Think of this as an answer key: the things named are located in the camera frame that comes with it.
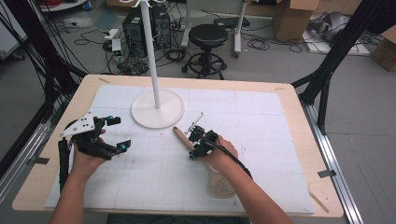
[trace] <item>gray floor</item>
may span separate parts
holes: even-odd
[[[90,12],[95,21],[102,13],[99,7]],[[116,19],[111,23],[114,28],[122,22],[122,12],[114,12]],[[211,22],[215,17],[195,19],[196,22]],[[262,27],[269,20],[250,18],[249,28]],[[93,73],[105,67],[105,54],[101,45],[77,46],[74,40],[79,34],[94,29],[82,29],[75,33],[63,32],[63,38],[82,63]],[[254,34],[270,37],[272,28],[254,31]],[[303,51],[295,53],[288,46],[270,44],[266,51],[248,47],[243,40],[242,54],[238,59],[233,56],[233,36],[230,32],[228,43],[215,52],[228,64],[223,72],[227,80],[282,82],[291,83],[315,71],[325,55]],[[198,51],[190,46],[188,52]],[[166,59],[157,65],[168,63]],[[159,77],[195,78],[190,72],[180,71],[182,63],[172,63],[159,67]],[[0,105],[2,123],[0,141],[1,158],[13,144],[21,130],[31,119],[43,102],[43,91],[33,67],[28,60],[6,60],[0,62]],[[332,79],[326,130],[332,148],[340,162],[346,182],[361,212],[364,223],[396,222],[396,76],[365,56],[347,56],[336,70]],[[11,204],[21,183],[30,170],[26,166],[6,199],[0,205],[2,223],[43,223],[50,214],[22,213],[12,210]],[[302,218],[294,217],[295,223],[347,223],[340,218]],[[86,223],[106,223],[106,214],[87,214]]]

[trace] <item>stool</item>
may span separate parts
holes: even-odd
[[[214,24],[202,24],[191,28],[189,40],[192,44],[201,48],[203,52],[192,55],[187,63],[181,67],[181,71],[187,73],[188,68],[190,68],[191,71],[198,74],[197,78],[219,74],[220,79],[223,80],[221,70],[226,69],[227,64],[220,56],[211,53],[211,51],[223,45],[227,39],[227,32]]]

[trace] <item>power strip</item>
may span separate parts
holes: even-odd
[[[119,33],[119,29],[111,29],[109,35],[105,35],[105,40],[111,40]]]

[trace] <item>cardboard box flap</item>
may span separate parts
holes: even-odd
[[[396,44],[396,25],[390,27],[382,36]]]
[[[312,10],[315,11],[318,8],[319,0],[290,0],[290,8]]]

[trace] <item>person's right hand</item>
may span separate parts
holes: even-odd
[[[216,144],[225,147],[227,150],[233,153],[236,158],[238,158],[238,151],[236,148],[230,141],[225,140],[221,135],[219,135]],[[226,162],[233,162],[233,160],[228,155],[218,148],[215,148],[209,155],[202,157],[202,161],[209,163],[214,169],[218,171],[221,170],[221,167],[224,167]]]

